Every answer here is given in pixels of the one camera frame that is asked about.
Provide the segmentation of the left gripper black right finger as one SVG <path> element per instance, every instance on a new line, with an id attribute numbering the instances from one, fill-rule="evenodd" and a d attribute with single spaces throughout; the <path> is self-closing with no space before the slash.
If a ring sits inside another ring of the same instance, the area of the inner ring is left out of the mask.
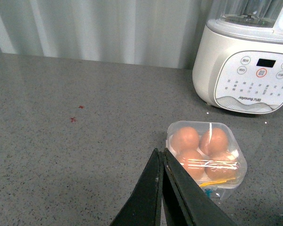
<path id="1" fill-rule="evenodd" d="M 236 225 L 202 191 L 179 161 L 163 151 L 163 205 L 168 226 Z"/>

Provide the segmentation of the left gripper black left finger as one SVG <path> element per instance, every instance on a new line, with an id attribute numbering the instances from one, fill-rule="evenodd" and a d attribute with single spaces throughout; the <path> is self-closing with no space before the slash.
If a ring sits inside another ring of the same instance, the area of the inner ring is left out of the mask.
<path id="1" fill-rule="evenodd" d="M 112 226 L 159 226 L 164 166 L 162 153 L 154 149 L 131 196 Z"/>

